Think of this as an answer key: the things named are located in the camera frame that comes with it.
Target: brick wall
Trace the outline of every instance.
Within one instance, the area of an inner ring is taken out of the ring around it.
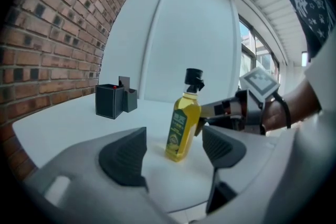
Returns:
[[[0,143],[19,179],[35,169],[12,123],[94,93],[125,0],[13,0],[0,36]]]

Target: wrist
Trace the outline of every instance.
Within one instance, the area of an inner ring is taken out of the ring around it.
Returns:
[[[267,102],[262,120],[266,132],[286,126],[286,115],[281,104],[276,100]]]

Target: black leather box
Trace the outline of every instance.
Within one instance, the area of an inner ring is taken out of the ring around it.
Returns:
[[[124,108],[125,88],[102,84],[96,86],[96,114],[110,119],[116,119]]]

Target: black bottle cap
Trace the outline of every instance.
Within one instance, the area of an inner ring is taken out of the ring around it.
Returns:
[[[185,74],[184,83],[187,85],[197,86],[199,90],[204,87],[202,78],[203,71],[194,68],[188,68]]]

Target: white wall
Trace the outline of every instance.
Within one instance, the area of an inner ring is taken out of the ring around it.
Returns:
[[[159,0],[126,0],[107,40],[99,84],[118,84],[118,76],[131,78],[138,89],[145,43]]]
[[[139,89],[145,42],[158,0],[127,0],[107,42],[100,84],[130,76]],[[200,103],[232,95],[240,67],[238,14],[232,0],[164,0],[150,54],[145,99],[174,102],[186,68],[204,71]]]

